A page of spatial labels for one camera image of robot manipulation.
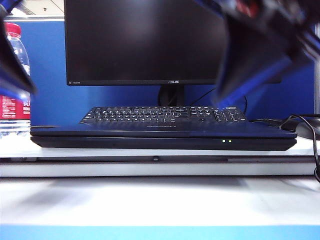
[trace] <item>monitor stand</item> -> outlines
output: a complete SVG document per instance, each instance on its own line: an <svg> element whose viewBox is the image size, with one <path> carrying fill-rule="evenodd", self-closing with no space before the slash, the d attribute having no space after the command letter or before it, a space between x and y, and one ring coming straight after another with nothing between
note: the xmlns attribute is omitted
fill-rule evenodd
<svg viewBox="0 0 320 240"><path fill-rule="evenodd" d="M158 106L183 106L185 104L184 85L161 85L158 93Z"/></svg>

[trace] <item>desk surface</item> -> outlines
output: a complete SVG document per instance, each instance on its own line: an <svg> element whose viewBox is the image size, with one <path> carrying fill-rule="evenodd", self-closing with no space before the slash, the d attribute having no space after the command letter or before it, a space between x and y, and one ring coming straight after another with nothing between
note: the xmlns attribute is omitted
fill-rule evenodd
<svg viewBox="0 0 320 240"><path fill-rule="evenodd" d="M3 178L1 224L320 225L313 177Z"/></svg>
<svg viewBox="0 0 320 240"><path fill-rule="evenodd" d="M0 139L0 158L26 157L106 157L106 156L312 156L312 140L298 137L297 144L287 151L226 151L177 149L93 149L47 148L33 143L28 137Z"/></svg>

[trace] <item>red bottle cap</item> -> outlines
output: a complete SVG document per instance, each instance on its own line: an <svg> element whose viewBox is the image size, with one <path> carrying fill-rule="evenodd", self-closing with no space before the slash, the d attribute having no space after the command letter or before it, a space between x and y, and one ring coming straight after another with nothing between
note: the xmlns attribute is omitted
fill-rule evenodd
<svg viewBox="0 0 320 240"><path fill-rule="evenodd" d="M21 37L21 27L18 24L12 22L5 22L4 27L8 35L18 38Z"/></svg>

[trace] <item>white desk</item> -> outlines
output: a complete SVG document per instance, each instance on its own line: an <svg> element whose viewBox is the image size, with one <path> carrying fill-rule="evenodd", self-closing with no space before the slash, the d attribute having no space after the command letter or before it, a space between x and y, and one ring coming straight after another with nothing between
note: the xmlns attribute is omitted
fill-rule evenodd
<svg viewBox="0 0 320 240"><path fill-rule="evenodd" d="M2 178L0 192L10 225L320 225L309 176Z"/></svg>
<svg viewBox="0 0 320 240"><path fill-rule="evenodd" d="M41 148L12 137L0 140L0 159L2 177L312 175L315 168L312 141L300 137L287 151Z"/></svg>
<svg viewBox="0 0 320 240"><path fill-rule="evenodd" d="M313 176L132 176L312 174L312 142L285 152L49 149L26 139L1 143L1 224L49 226L320 225L320 184ZM225 156L243 162L121 162L127 156ZM7 158L72 161L6 162ZM83 157L108 161L78 162ZM302 162L290 161L299 158ZM103 176L5 178L4 176Z"/></svg>

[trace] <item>blurry blue object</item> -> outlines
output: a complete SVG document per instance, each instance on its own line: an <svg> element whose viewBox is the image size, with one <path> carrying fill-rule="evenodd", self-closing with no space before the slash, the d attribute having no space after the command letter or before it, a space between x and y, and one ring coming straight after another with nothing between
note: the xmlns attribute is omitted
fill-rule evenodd
<svg viewBox="0 0 320 240"><path fill-rule="evenodd" d="M213 103L232 105L272 77L320 59L320 0L194 0L224 18L228 47Z"/></svg>
<svg viewBox="0 0 320 240"><path fill-rule="evenodd" d="M4 7L7 13L10 13L22 0L0 0L0 4Z"/></svg>
<svg viewBox="0 0 320 240"><path fill-rule="evenodd" d="M3 0L0 4L0 95L24 99L26 93L35 93L36 87L22 67L7 40L4 17L21 0Z"/></svg>

